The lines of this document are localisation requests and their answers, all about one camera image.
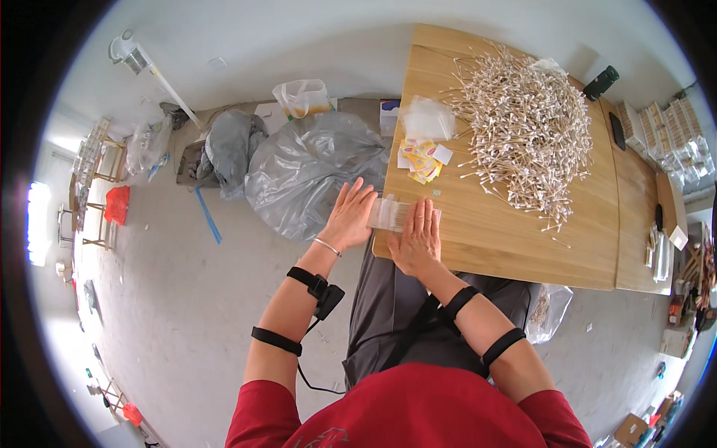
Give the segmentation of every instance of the silver bracelet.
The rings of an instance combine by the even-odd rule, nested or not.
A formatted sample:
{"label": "silver bracelet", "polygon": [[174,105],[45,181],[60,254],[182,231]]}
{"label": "silver bracelet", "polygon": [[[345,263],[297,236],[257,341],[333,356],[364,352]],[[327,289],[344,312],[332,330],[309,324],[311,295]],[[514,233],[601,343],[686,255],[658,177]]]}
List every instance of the silver bracelet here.
{"label": "silver bracelet", "polygon": [[319,238],[314,238],[314,241],[316,241],[319,244],[323,244],[324,246],[328,247],[329,249],[333,250],[333,253],[338,255],[339,258],[341,258],[341,252],[331,247],[331,245],[325,241],[321,241]]}

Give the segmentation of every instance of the concrete floor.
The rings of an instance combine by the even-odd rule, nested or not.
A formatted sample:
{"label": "concrete floor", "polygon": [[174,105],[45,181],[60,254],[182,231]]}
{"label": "concrete floor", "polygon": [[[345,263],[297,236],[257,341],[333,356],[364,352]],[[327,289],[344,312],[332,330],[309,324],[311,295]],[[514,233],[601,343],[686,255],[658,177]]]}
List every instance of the concrete floor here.
{"label": "concrete floor", "polygon": [[[80,284],[94,279],[101,311],[101,318],[90,315],[82,304],[85,329],[110,374],[174,448],[224,445],[251,327],[308,246],[279,237],[245,201],[227,203],[219,190],[204,190],[223,237],[217,245],[196,195],[175,184],[178,156],[198,135],[191,123],[184,126],[170,140],[169,164],[149,184],[132,186],[113,250],[76,251]],[[90,199],[104,202],[113,186],[95,181]],[[99,218],[88,212],[88,233]],[[343,390],[341,361],[362,252],[347,251],[332,271],[330,281],[346,297],[303,341],[302,366],[315,386]],[[684,361],[658,353],[668,302],[627,291],[577,290],[554,338],[537,346],[593,441],[628,412],[657,406],[678,382]],[[657,380],[662,360],[668,369]],[[338,398],[298,381],[303,421]]]}

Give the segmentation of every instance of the gray pants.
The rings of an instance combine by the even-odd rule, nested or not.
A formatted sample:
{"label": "gray pants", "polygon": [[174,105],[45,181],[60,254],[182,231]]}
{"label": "gray pants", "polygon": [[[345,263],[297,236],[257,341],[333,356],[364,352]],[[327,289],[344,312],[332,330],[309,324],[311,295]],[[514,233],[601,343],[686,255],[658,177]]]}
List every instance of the gray pants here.
{"label": "gray pants", "polygon": [[[366,246],[348,330],[348,353],[343,362],[346,388],[379,371],[402,331],[428,298],[426,287],[405,275],[387,258],[375,257],[372,239]],[[457,274],[478,288],[518,328],[525,328],[531,300],[538,297],[540,283],[520,282],[487,275]],[[448,327],[434,319],[411,345],[401,364],[422,362],[463,368],[486,376],[480,357]]]}

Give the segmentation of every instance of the pile of cotton swabs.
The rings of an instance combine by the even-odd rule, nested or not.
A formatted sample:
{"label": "pile of cotton swabs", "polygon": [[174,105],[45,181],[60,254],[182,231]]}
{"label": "pile of cotton swabs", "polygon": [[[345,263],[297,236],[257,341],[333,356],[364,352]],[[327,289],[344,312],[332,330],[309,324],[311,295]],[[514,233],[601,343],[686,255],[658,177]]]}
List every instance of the pile of cotton swabs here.
{"label": "pile of cotton swabs", "polygon": [[[541,212],[543,231],[560,228],[572,214],[568,185],[589,174],[590,117],[584,94],[561,70],[534,68],[532,57],[515,57],[504,46],[498,56],[454,58],[462,87],[445,102],[469,128],[471,165],[486,193],[509,205]],[[486,183],[504,184],[507,191]]]}

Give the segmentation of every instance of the person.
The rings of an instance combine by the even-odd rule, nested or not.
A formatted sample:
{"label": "person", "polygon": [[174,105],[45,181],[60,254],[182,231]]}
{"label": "person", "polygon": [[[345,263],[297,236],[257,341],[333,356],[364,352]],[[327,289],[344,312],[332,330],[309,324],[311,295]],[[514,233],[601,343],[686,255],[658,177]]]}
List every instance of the person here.
{"label": "person", "polygon": [[[366,223],[378,195],[362,184],[358,178],[351,188],[343,185],[297,268],[325,279],[338,254],[369,240]],[[592,446],[533,346],[509,337],[522,333],[516,326],[525,324],[535,285],[452,274],[441,263],[440,216],[432,201],[420,199],[409,207],[402,234],[388,239],[393,261],[366,248],[343,362],[348,391],[303,424],[294,348],[317,299],[304,282],[283,281],[257,328],[288,345],[252,339],[226,447]],[[462,291],[469,291],[465,303],[450,315]],[[439,318],[438,303],[452,323]],[[505,338],[507,348],[486,361]]]}

